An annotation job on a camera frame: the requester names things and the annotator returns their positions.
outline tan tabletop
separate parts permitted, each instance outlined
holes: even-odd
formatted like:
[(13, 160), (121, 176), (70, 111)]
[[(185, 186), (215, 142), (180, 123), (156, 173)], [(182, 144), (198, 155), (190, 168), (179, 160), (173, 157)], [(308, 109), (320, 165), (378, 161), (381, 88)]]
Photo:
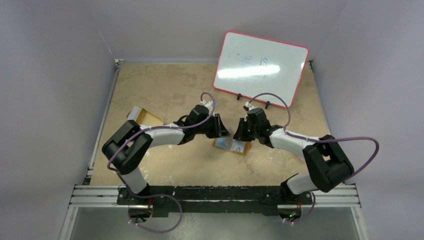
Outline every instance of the tan tabletop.
[[(199, 104), (200, 94), (210, 92), (217, 100), (215, 112), (224, 126), (237, 130), (239, 118), (246, 115), (247, 101), (214, 89), (216, 64), (140, 64), (122, 66), (100, 139), (91, 185), (121, 185), (106, 168), (103, 144), (126, 121), (133, 106), (143, 107), (164, 119), (178, 120)], [(254, 102), (265, 109), (263, 102)], [(311, 71), (307, 68), (290, 107), (291, 124), (287, 129), (299, 134), (322, 137), (329, 132)], [(284, 125), (284, 108), (269, 106), (265, 113), (271, 125)], [(150, 148), (139, 167), (150, 185), (279, 185), (295, 173), (307, 170), (294, 154), (273, 149), (254, 141), (246, 156), (212, 147), (213, 139), (197, 135), (184, 145)]]

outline whiteboard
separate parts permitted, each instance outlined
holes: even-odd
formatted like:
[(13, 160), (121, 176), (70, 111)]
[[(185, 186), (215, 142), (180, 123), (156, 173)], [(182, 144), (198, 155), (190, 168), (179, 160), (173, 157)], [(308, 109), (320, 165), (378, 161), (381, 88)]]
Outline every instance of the whiteboard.
[[(229, 31), (222, 44), (213, 86), (247, 98), (273, 93), (290, 107), (308, 53), (305, 46)], [(257, 99), (284, 107), (270, 95)]]

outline white wall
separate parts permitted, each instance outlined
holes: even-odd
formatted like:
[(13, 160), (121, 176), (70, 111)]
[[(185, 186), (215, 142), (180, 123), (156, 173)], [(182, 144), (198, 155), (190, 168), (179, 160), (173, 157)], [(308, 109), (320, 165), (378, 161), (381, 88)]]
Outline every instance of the white wall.
[[(349, 0), (314, 61), (337, 137), (373, 136), (354, 178), (373, 239), (423, 239), (424, 2)], [(372, 143), (344, 143), (358, 168)]]
[(114, 61), (79, 0), (0, 0), (0, 239), (59, 237)]
[(347, 0), (85, 0), (115, 58), (217, 61), (226, 31), (307, 46), (313, 59)]

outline metal frame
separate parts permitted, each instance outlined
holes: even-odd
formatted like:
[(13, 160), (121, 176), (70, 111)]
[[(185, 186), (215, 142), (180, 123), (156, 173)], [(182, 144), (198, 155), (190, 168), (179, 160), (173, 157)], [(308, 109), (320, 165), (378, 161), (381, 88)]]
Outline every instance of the metal frame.
[[(315, 208), (360, 208), (361, 203), (355, 185), (340, 185), (330, 192), (314, 191)], [(75, 186), (69, 202), (70, 208), (128, 208), (117, 205), (118, 186)], [(131, 205), (131, 208), (147, 208), (147, 205)], [(278, 205), (279, 209), (292, 209), (296, 205)]]
[(103, 127), (105, 126), (106, 117), (108, 116), (108, 112), (109, 112), (109, 106), (111, 105), (112, 96), (114, 95), (115, 87), (117, 85), (119, 72), (121, 71), (121, 67), (124, 63), (125, 63), (125, 60), (119, 60), (116, 63), (116, 71), (115, 71), (115, 76), (113, 77), (113, 80), (112, 80), (112, 88), (110, 89), (110, 92), (109, 92), (106, 108), (104, 110), (103, 118), (101, 119), (100, 128), (98, 129), (97, 138), (95, 139), (95, 144), (94, 144), (93, 152), (91, 154), (91, 159), (90, 159), (90, 163), (88, 167), (94, 167), (94, 162), (96, 161), (96, 156), (97, 156), (97, 150), (99, 149), (100, 138), (102, 137)]
[[(99, 148), (99, 142), (102, 137), (105, 120), (109, 112), (112, 96), (115, 90), (119, 72), (125, 60), (119, 60), (116, 63), (116, 72), (113, 78), (112, 88), (109, 93), (103, 119), (97, 134), (93, 152), (88, 166), (86, 179), (90, 179), (93, 175), (94, 163)], [(316, 208), (350, 208), (353, 220), (358, 232), (360, 240), (368, 240), (369, 236), (365, 225), (364, 217), (361, 212), (361, 202), (358, 196), (356, 185), (340, 185), (328, 193), (322, 191), (313, 192), (316, 197)], [(60, 240), (69, 240), (75, 224), (75, 219), (79, 208), (128, 208), (128, 205), (117, 205), (118, 186), (90, 186), (76, 185), (74, 187), (72, 197), (69, 202), (66, 218), (60, 233)], [(296, 208), (295, 205), (278, 205), (279, 209)], [(147, 209), (147, 205), (132, 205), (131, 208)]]

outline floor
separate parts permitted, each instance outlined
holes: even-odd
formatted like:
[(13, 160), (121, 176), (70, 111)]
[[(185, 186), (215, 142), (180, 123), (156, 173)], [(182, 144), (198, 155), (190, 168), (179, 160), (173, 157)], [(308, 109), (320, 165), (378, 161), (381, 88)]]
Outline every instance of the floor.
[[(126, 121), (133, 106), (140, 106), (161, 116), (164, 124), (187, 115), (200, 102), (202, 92), (217, 100), (216, 113), (223, 124), (237, 130), (239, 118), (246, 112), (247, 101), (236, 95), (214, 89), (216, 64), (140, 64), (122, 66), (111, 99), (100, 139), (90, 185), (121, 185), (118, 177), (106, 168), (107, 159), (100, 149)], [(265, 104), (255, 102), (256, 107)], [(322, 137), (329, 132), (312, 71), (303, 71), (297, 94), (290, 107), (289, 130)], [(271, 124), (284, 125), (287, 112), (270, 106), (265, 110)], [(150, 185), (279, 185), (296, 173), (306, 171), (305, 163), (294, 154), (272, 149), (255, 141), (246, 156), (212, 147), (213, 139), (197, 135), (184, 145), (150, 148), (139, 168)]]
[[(294, 227), (282, 223), (279, 216), (260, 213), (185, 212), (179, 226), (168, 233), (153, 233), (128, 224), (126, 208), (80, 208), (72, 240), (358, 240), (349, 207), (315, 208), (308, 221)], [(178, 220), (178, 213), (149, 218), (143, 226), (167, 229)]]

